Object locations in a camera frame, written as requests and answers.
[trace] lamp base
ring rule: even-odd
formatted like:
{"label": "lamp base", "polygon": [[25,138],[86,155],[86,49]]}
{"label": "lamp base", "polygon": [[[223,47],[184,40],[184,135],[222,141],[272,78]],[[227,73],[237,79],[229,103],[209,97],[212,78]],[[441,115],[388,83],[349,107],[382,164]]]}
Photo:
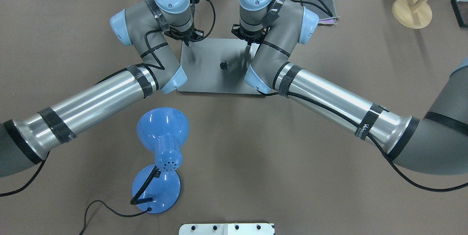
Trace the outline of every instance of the lamp base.
{"label": "lamp base", "polygon": [[433,18],[433,12],[425,2],[417,12],[411,12],[418,0],[395,0],[392,5],[393,16],[405,27],[411,29],[422,29],[426,27]]}
{"label": "lamp base", "polygon": [[[132,185],[132,196],[134,196],[143,185],[148,175],[151,173],[153,165],[143,168],[135,177]],[[179,199],[181,183],[179,174],[176,171],[161,172],[159,177],[154,177],[145,192],[139,197],[152,198],[152,201],[138,204],[137,206],[145,211],[151,207],[148,213],[158,214],[170,209]]]}

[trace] metal bracket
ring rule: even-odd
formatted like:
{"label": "metal bracket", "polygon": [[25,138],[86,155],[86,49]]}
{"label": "metal bracket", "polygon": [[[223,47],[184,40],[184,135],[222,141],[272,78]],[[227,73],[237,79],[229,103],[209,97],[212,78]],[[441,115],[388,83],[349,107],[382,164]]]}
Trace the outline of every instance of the metal bracket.
{"label": "metal bracket", "polygon": [[184,224],[179,235],[274,235],[275,225],[270,223],[213,223]]}

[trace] silver metal tube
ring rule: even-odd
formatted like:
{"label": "silver metal tube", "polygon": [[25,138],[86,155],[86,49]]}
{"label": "silver metal tube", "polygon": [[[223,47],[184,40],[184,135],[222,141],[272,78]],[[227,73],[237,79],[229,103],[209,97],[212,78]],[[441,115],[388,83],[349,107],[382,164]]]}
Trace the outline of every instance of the silver metal tube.
{"label": "silver metal tube", "polygon": [[[155,92],[156,83],[150,72],[143,67],[140,67],[139,70],[151,82]],[[59,102],[51,108],[70,130],[78,135],[143,97],[144,94],[139,83],[130,72],[125,71]],[[24,121],[14,120],[14,123],[22,137],[41,159],[45,159],[52,148],[60,145],[39,114]]]}
{"label": "silver metal tube", "polygon": [[[289,63],[280,72],[275,83],[275,90],[278,90],[281,80],[283,80],[283,77],[293,65],[294,64]],[[305,69],[297,73],[289,87],[289,92],[298,93],[316,100],[349,117],[358,124],[361,123],[373,104],[372,102],[351,93],[324,78],[314,75]],[[297,97],[291,96],[290,98],[333,120],[351,132],[356,131],[356,127],[348,123],[346,120],[343,120],[341,117]],[[403,132],[408,126],[410,120],[411,117],[400,117],[392,112],[383,111],[371,128],[370,133],[374,135],[376,140],[382,145],[383,150],[389,153],[398,142],[401,135],[403,135]]]}

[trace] black phone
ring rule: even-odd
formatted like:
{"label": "black phone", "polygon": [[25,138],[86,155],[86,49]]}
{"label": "black phone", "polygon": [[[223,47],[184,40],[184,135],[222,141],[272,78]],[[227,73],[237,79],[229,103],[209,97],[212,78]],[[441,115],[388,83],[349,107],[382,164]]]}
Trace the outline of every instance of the black phone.
{"label": "black phone", "polygon": [[468,27],[468,0],[450,0],[460,27]]}

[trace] robotic arm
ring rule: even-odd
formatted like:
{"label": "robotic arm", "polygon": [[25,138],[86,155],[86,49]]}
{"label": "robotic arm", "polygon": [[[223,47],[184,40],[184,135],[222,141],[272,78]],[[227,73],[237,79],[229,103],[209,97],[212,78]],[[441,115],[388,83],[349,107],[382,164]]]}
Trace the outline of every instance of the robotic arm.
{"label": "robotic arm", "polygon": [[234,25],[233,33],[260,43],[245,76],[251,87],[263,94],[276,90],[286,98],[293,96],[362,140],[371,141],[372,135],[402,167],[436,175],[468,173],[468,58],[424,119],[401,117],[288,62],[296,44],[305,44],[317,26],[313,12],[290,0],[239,2],[240,24]]}
{"label": "robotic arm", "polygon": [[25,120],[0,124],[0,177],[45,160],[54,147],[157,90],[167,94],[187,81],[162,32],[198,41],[191,0],[144,0],[110,19],[117,38],[133,45],[144,63],[131,65],[93,87]]}

